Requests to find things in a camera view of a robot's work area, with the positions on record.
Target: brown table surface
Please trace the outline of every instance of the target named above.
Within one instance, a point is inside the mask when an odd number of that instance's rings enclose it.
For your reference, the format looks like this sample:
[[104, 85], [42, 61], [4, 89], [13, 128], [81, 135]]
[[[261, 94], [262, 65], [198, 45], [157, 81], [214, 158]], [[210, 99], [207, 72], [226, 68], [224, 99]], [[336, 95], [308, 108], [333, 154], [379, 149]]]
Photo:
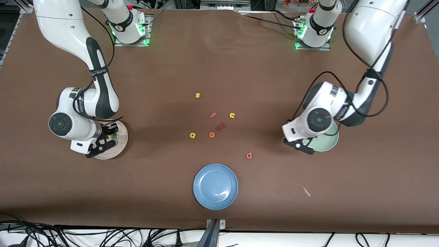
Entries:
[[[107, 33], [84, 20], [108, 61]], [[282, 144], [281, 126], [322, 71], [355, 90], [366, 67], [343, 43], [342, 17], [330, 52], [296, 51], [291, 29], [232, 11], [164, 11], [153, 26], [149, 47], [115, 48], [116, 116], [129, 143], [103, 161], [71, 151], [47, 127], [59, 93], [90, 76], [43, 38], [34, 14], [23, 16], [0, 70], [0, 210], [66, 225], [187, 229], [224, 218], [234, 230], [438, 232], [439, 68], [424, 25], [406, 16], [394, 38], [387, 110], [342, 126], [337, 146], [312, 156]], [[196, 173], [210, 163], [239, 181], [224, 210], [193, 195]]]

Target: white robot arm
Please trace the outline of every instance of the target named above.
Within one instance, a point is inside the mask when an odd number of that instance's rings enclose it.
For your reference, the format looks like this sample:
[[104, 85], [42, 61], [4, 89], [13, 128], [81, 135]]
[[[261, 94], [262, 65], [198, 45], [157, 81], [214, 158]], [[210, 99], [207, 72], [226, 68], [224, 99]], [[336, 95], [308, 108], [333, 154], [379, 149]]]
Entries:
[[[135, 42], [140, 38], [132, 20], [133, 15], [129, 14], [126, 6], [121, 5], [123, 0], [112, 0], [111, 5], [108, 0], [92, 2], [106, 4], [101, 7], [104, 7], [107, 17], [116, 22], [131, 18], [131, 21], [124, 20], [125, 24], [118, 33], [121, 40]], [[119, 109], [119, 99], [101, 48], [85, 28], [78, 0], [35, 0], [34, 6], [43, 36], [54, 46], [83, 60], [93, 78], [95, 88], [86, 91], [75, 87], [64, 89], [58, 97], [57, 110], [49, 119], [50, 130], [61, 138], [71, 140], [72, 150], [90, 154], [96, 141], [111, 133], [108, 127], [103, 127], [91, 117], [108, 119]], [[115, 142], [110, 143], [109, 148], [114, 145]]]
[[406, 2], [407, 0], [358, 2], [352, 11], [346, 34], [361, 51], [364, 60], [373, 65], [373, 69], [366, 71], [357, 93], [346, 92], [326, 81], [316, 84], [305, 99], [303, 113], [282, 126], [288, 142], [325, 133], [331, 127], [333, 119], [348, 127], [364, 122], [363, 115], [369, 113], [380, 84], [378, 79], [384, 76], [391, 57], [392, 45], [387, 43], [401, 22]]

